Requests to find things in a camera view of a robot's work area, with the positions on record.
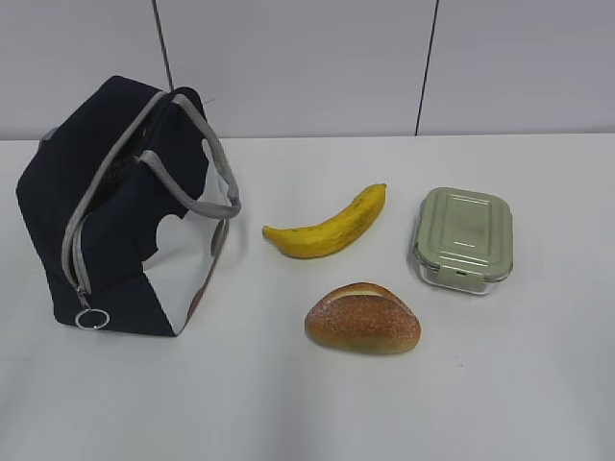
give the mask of lunch bag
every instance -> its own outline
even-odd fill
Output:
[[[111,77],[40,141],[17,200],[62,324],[177,336],[241,208],[196,91]]]

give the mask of zipper pull ring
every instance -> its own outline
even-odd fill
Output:
[[[107,312],[107,311],[105,311],[103,309],[92,308],[89,305],[89,302],[87,301],[87,297],[86,297],[87,292],[81,286],[78,286],[77,288],[75,288],[75,291],[77,292],[77,298],[79,298],[79,304],[83,308],[75,316],[75,325],[78,328],[80,328],[80,329],[86,329],[86,330],[95,330],[95,329],[100,329],[100,328],[106,327],[107,324],[109,323],[109,320],[111,319],[111,316],[109,315],[109,312]],[[87,315],[87,314],[102,315],[103,316],[102,322],[100,322],[99,324],[96,324],[96,325],[94,325],[92,327],[84,326],[81,323],[81,321],[82,321],[82,317],[84,315]]]

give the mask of panel seam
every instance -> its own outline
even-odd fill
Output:
[[[166,44],[164,43],[164,34],[162,33],[162,24],[160,22],[160,13],[158,11],[158,4],[156,0],[152,0],[152,9],[154,10],[154,19],[156,20],[156,29],[158,31],[158,39],[160,44],[160,51],[162,52],[162,60],[164,61],[164,71],[166,72],[166,81],[169,85],[169,90],[173,91],[173,76],[171,75],[171,66],[169,65],[169,57],[166,53]]]
[[[418,136],[419,127],[421,124],[421,115],[423,113],[423,100],[425,98],[425,87],[427,86],[427,78],[430,73],[431,49],[433,47],[433,37],[435,35],[435,22],[438,18],[439,7],[440,7],[440,0],[435,0],[435,7],[433,8],[433,21],[431,22],[430,44],[428,46],[427,59],[425,61],[425,74],[423,75],[423,86],[421,87],[421,100],[419,101],[419,110],[416,115],[416,127],[414,129],[415,136]]]

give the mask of gray handle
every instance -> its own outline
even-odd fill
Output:
[[[231,204],[229,206],[219,205],[210,202],[199,202],[192,199],[184,192],[182,187],[177,184],[173,177],[171,177],[168,170],[164,167],[164,163],[162,163],[159,155],[154,151],[144,151],[137,160],[149,166],[152,172],[158,177],[162,185],[164,185],[171,195],[173,195],[173,197],[175,197],[177,201],[186,208],[207,218],[230,219],[235,217],[241,210],[239,189],[218,136],[211,129],[203,115],[201,115],[190,100],[183,96],[183,94],[177,94],[171,102],[177,104],[184,110],[185,114],[201,131],[203,137],[208,142],[215,169],[229,187],[227,197]]]

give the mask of gray zipper trim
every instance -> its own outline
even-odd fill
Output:
[[[54,133],[56,132],[57,129],[58,129],[58,127],[52,128],[51,130],[49,130],[47,133],[45,133],[43,135],[43,137],[38,142],[38,148],[39,149],[40,149],[40,146],[42,146],[43,142],[48,141],[49,139],[51,139],[51,137],[54,135]]]
[[[130,137],[135,133],[139,125],[143,123],[143,120],[145,120],[145,117],[152,111],[156,103],[160,100],[162,96],[164,96],[164,94],[165,94],[164,91],[160,91],[156,93],[152,97],[152,99],[150,99],[149,102],[145,105],[145,107],[141,110],[141,112],[136,116],[135,120],[133,120],[133,122],[128,126],[126,131],[119,137],[119,139],[117,139],[117,141],[115,141],[115,144],[113,144],[113,147],[111,147],[111,149],[109,150],[109,153],[103,159],[100,166],[98,167],[98,170],[96,171],[96,174],[94,175],[94,178],[92,179],[92,182],[90,183],[89,187],[84,193],[84,196],[81,198],[81,201],[79,202],[79,204],[73,211],[71,218],[68,220],[68,224],[66,225],[66,230],[64,232],[64,239],[61,243],[61,268],[64,272],[64,275],[68,279],[68,282],[75,289],[82,288],[87,293],[89,293],[90,288],[91,288],[89,284],[89,279],[87,277],[86,266],[82,264],[83,254],[81,252],[81,245],[80,244],[77,245],[77,242],[73,241],[75,239],[75,233],[77,231],[77,228],[80,226],[80,224],[81,225],[83,224],[82,221],[83,221],[84,213],[86,212],[87,206],[91,202],[92,197],[94,196],[94,193],[96,192],[96,189],[98,188],[98,185],[100,184],[100,181],[103,178],[103,175],[109,168],[109,165],[111,165],[111,162],[113,161],[117,153],[124,146],[124,144],[126,144],[126,142],[130,139]],[[79,239],[79,243],[81,243],[81,235],[78,235],[78,239]],[[76,252],[77,261],[74,261],[74,262],[78,262],[78,263],[75,263],[75,275],[77,276],[78,279],[82,279],[82,280],[78,280],[78,279],[74,280],[72,277],[72,274],[70,273],[70,253],[71,253],[71,250],[75,246],[79,247],[78,248],[79,251]]]
[[[73,238],[72,255],[73,255],[73,267],[75,268],[75,276],[77,282],[86,293],[91,293],[92,289],[89,284],[89,276],[87,275],[86,263],[84,262],[84,253],[81,248],[81,233],[86,223],[87,216],[79,223],[77,229],[75,229],[75,238]]]

